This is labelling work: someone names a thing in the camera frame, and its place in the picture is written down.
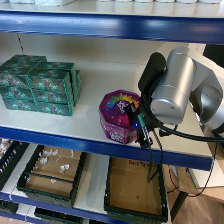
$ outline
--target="black plastic bin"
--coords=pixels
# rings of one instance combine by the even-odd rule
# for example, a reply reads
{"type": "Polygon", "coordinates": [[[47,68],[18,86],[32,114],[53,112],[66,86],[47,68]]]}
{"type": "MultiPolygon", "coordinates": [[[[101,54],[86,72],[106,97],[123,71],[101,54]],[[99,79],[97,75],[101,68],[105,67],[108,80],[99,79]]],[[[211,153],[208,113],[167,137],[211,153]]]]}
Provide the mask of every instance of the black plastic bin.
{"type": "Polygon", "coordinates": [[[15,214],[18,209],[19,204],[0,200],[0,211],[15,214]]]}
{"type": "Polygon", "coordinates": [[[42,208],[36,208],[34,215],[36,217],[41,218],[44,222],[51,223],[51,224],[61,224],[61,223],[81,224],[83,220],[80,217],[63,214],[60,212],[54,212],[54,211],[50,211],[50,210],[42,209],[42,208]]]}
{"type": "Polygon", "coordinates": [[[6,153],[0,159],[0,190],[11,176],[17,163],[20,161],[29,143],[14,141],[11,143],[6,153]]]}
{"type": "Polygon", "coordinates": [[[31,200],[40,201],[40,202],[44,202],[48,204],[59,205],[59,206],[67,207],[67,208],[72,208],[76,198],[76,193],[78,190],[78,185],[81,178],[82,170],[84,167],[86,153],[81,153],[79,160],[76,161],[78,165],[77,165],[76,171],[72,173],[72,179],[66,180],[63,178],[57,178],[56,176],[51,176],[51,173],[47,172],[46,168],[44,170],[46,174],[43,175],[43,173],[41,174],[36,173],[35,167],[37,166],[37,164],[38,166],[41,166],[38,163],[38,161],[39,161],[39,158],[43,156],[43,153],[45,152],[46,149],[57,150],[57,148],[53,148],[53,147],[48,147],[43,145],[37,146],[37,149],[33,153],[30,161],[27,163],[26,168],[23,171],[17,183],[17,189],[19,191],[23,191],[31,200]],[[51,185],[51,184],[54,184],[52,182],[50,183],[50,181],[52,180],[57,182],[56,185],[54,186],[51,185]],[[48,189],[49,187],[56,188],[56,186],[58,186],[58,188],[60,187],[63,189],[61,191],[60,189],[59,190],[54,189],[53,191],[51,191],[51,189],[50,190],[48,189]]]}
{"type": "Polygon", "coordinates": [[[147,183],[148,163],[110,158],[104,197],[109,218],[140,224],[168,221],[161,166],[154,164],[152,173],[157,166],[158,175],[147,183]]]}

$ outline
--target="metal shelving unit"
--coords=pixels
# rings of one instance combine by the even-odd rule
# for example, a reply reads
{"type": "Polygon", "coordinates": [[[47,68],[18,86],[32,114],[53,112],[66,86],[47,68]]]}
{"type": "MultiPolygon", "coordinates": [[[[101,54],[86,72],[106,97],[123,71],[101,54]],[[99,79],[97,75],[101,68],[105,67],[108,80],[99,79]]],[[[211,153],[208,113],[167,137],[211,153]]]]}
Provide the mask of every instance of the metal shelving unit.
{"type": "Polygon", "coordinates": [[[224,9],[220,4],[115,2],[78,0],[62,7],[0,5],[0,31],[136,40],[223,44],[224,9]]]}
{"type": "MultiPolygon", "coordinates": [[[[141,3],[131,2],[125,3],[128,10],[124,10],[123,5],[112,2],[110,6],[108,5],[109,8],[107,8],[106,13],[102,11],[105,9],[102,4],[104,3],[96,0],[78,0],[63,7],[0,4],[0,32],[224,44],[224,4],[185,5],[153,2],[146,3],[142,7],[141,3]]],[[[115,82],[113,71],[108,71],[106,79],[99,71],[94,72],[92,74],[89,71],[83,71],[83,93],[72,119],[50,114],[7,111],[0,100],[0,136],[102,154],[97,158],[101,158],[100,160],[103,161],[101,165],[105,168],[105,172],[108,155],[147,161],[149,157],[147,149],[141,149],[135,143],[123,146],[108,140],[100,127],[98,116],[98,105],[103,95],[114,91],[114,89],[124,88],[138,93],[137,85],[134,85],[133,80],[138,80],[141,74],[119,72],[121,77],[129,77],[129,79],[115,82]],[[110,85],[102,90],[95,81],[97,79],[104,82],[105,85],[107,83],[110,85]]],[[[202,135],[190,107],[185,122],[178,129],[202,135]]],[[[155,139],[153,140],[153,161],[159,162],[159,147],[155,139]]],[[[212,157],[207,144],[199,144],[186,139],[180,140],[175,136],[170,136],[168,139],[163,138],[161,141],[164,147],[163,163],[196,169],[210,169],[212,157]]],[[[34,147],[33,144],[29,146],[29,150],[24,154],[11,178],[0,192],[0,199],[103,222],[122,224],[120,221],[108,219],[103,210],[103,185],[100,191],[101,196],[97,202],[98,207],[94,207],[94,209],[90,209],[85,204],[86,200],[83,200],[83,197],[86,199],[90,197],[90,193],[85,191],[86,188],[83,188],[83,191],[79,190],[73,209],[31,201],[21,192],[18,192],[15,186],[20,175],[19,172],[22,172],[34,147]]],[[[85,178],[91,179],[91,172],[86,171],[84,174],[85,178]]],[[[83,184],[86,187],[89,186],[87,183],[83,182],[83,184]]],[[[21,214],[7,217],[24,220],[24,216],[21,214]]],[[[35,220],[31,210],[30,215],[25,217],[27,221],[42,223],[40,220],[35,220]]]]}

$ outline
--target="shelf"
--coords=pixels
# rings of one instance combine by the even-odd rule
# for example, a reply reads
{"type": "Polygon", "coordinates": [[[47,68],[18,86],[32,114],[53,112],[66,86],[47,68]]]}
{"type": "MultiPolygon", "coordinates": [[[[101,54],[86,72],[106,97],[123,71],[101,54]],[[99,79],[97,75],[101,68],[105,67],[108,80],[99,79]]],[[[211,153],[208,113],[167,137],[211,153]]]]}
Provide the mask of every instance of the shelf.
{"type": "MultiPolygon", "coordinates": [[[[98,114],[100,102],[108,92],[124,89],[139,93],[137,82],[140,75],[122,71],[82,71],[83,90],[72,117],[7,110],[0,99],[0,136],[35,144],[148,161],[148,149],[139,148],[137,143],[121,145],[107,139],[98,114]]],[[[203,135],[190,106],[178,130],[203,135]]],[[[150,136],[154,142],[153,162],[159,163],[160,149],[154,136],[150,136]]],[[[210,169],[212,156],[207,143],[173,135],[169,138],[160,138],[160,141],[164,150],[164,164],[210,169]]]]}
{"type": "MultiPolygon", "coordinates": [[[[87,155],[73,209],[29,200],[23,192],[18,191],[16,188],[18,179],[35,149],[35,144],[29,145],[5,187],[2,189],[1,193],[7,194],[8,200],[10,198],[10,200],[15,203],[31,205],[87,219],[99,220],[106,223],[125,224],[118,220],[109,219],[103,208],[109,156],[96,154],[87,155]]],[[[29,220],[27,218],[27,221],[33,222],[34,220],[32,221],[32,218],[34,217],[31,215],[31,219],[29,220]]]]}
{"type": "Polygon", "coordinates": [[[98,2],[0,5],[0,31],[223,44],[223,4],[98,2]]]}
{"type": "Polygon", "coordinates": [[[15,214],[10,214],[6,212],[0,212],[0,216],[10,218],[10,219],[16,219],[20,221],[26,221],[26,214],[29,211],[30,206],[29,205],[23,205],[20,204],[15,214]]]}

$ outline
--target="black crate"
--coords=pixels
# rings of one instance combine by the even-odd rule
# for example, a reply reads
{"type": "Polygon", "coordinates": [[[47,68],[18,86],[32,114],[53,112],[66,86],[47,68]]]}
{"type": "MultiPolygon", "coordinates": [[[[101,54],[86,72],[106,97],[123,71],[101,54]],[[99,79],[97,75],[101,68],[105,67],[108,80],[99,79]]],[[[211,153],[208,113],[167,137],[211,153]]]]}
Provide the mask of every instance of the black crate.
{"type": "Polygon", "coordinates": [[[106,224],[107,222],[100,222],[100,221],[96,221],[96,220],[89,220],[89,224],[106,224]]]}
{"type": "Polygon", "coordinates": [[[36,208],[34,215],[36,217],[41,218],[44,222],[46,223],[51,223],[51,224],[61,224],[61,223],[66,223],[66,224],[81,224],[82,223],[82,218],[60,213],[60,212],[54,212],[50,211],[47,209],[42,209],[42,208],[36,208]]]}
{"type": "Polygon", "coordinates": [[[105,190],[105,196],[104,196],[104,209],[107,212],[107,216],[111,219],[117,219],[129,223],[139,223],[139,224],[151,224],[151,223],[162,223],[168,221],[168,209],[167,209],[167,201],[166,201],[166,191],[164,186],[164,180],[163,180],[163,172],[161,165],[158,166],[158,177],[155,176],[154,178],[158,178],[158,190],[160,194],[160,204],[161,204],[161,210],[162,215],[157,214],[150,214],[140,211],[134,211],[119,207],[113,207],[110,205],[110,173],[112,169],[112,160],[113,158],[110,158],[109,167],[108,167],[108,174],[107,174],[107,183],[106,183],[106,190],[105,190]]]}
{"type": "Polygon", "coordinates": [[[19,204],[0,200],[0,211],[15,214],[19,204]]]}
{"type": "Polygon", "coordinates": [[[11,176],[15,166],[23,156],[29,143],[14,141],[0,159],[0,190],[11,176]]]}
{"type": "Polygon", "coordinates": [[[74,175],[74,180],[72,181],[72,185],[73,185],[72,190],[70,191],[69,197],[66,197],[59,194],[48,193],[45,191],[34,190],[34,189],[25,187],[26,182],[29,179],[29,176],[31,175],[33,168],[35,167],[36,162],[41,156],[43,149],[44,149],[43,145],[37,146],[37,149],[33,153],[30,161],[26,165],[25,170],[23,171],[22,175],[19,178],[19,181],[17,183],[17,189],[19,191],[23,191],[31,200],[40,201],[40,202],[53,204],[53,205],[59,205],[59,206],[67,207],[67,208],[72,208],[74,205],[77,191],[78,191],[79,181],[82,175],[86,153],[81,153],[78,167],[74,175]]]}

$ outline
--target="blue shelf edge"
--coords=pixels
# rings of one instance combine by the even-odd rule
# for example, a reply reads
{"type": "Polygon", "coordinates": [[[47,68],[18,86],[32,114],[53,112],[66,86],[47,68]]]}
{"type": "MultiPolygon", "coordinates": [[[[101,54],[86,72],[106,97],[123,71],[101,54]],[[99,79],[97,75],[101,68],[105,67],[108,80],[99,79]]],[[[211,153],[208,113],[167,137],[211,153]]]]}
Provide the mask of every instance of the blue shelf edge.
{"type": "Polygon", "coordinates": [[[10,201],[9,194],[0,192],[0,200],[10,201]]]}
{"type": "MultiPolygon", "coordinates": [[[[39,145],[49,145],[52,147],[78,150],[88,153],[109,155],[146,162],[149,161],[148,149],[130,147],[128,145],[110,144],[106,142],[84,140],[5,127],[0,127],[0,137],[39,145]]],[[[159,163],[160,157],[161,152],[159,150],[152,149],[153,162],[159,163]]],[[[195,155],[164,151],[162,163],[209,171],[212,164],[212,155],[211,157],[200,157],[195,155]]]]}
{"type": "Polygon", "coordinates": [[[224,44],[224,18],[0,11],[0,32],[224,44]]]}
{"type": "Polygon", "coordinates": [[[20,221],[26,221],[25,216],[18,215],[18,214],[10,214],[10,213],[6,213],[6,212],[0,212],[0,216],[10,218],[10,219],[17,219],[20,221]]]}
{"type": "Polygon", "coordinates": [[[82,218],[86,218],[86,219],[93,219],[96,221],[101,221],[101,222],[106,222],[106,223],[111,223],[111,224],[127,224],[126,222],[122,222],[122,221],[115,220],[115,219],[110,219],[107,217],[106,214],[95,213],[95,212],[85,211],[85,210],[76,209],[76,208],[72,209],[72,208],[65,208],[65,207],[57,206],[57,205],[46,204],[43,202],[33,201],[28,198],[20,197],[20,196],[16,196],[16,195],[12,195],[12,201],[14,203],[32,205],[32,206],[36,206],[38,208],[48,209],[51,211],[61,212],[61,213],[74,215],[74,216],[78,216],[78,217],[82,217],[82,218]]]}

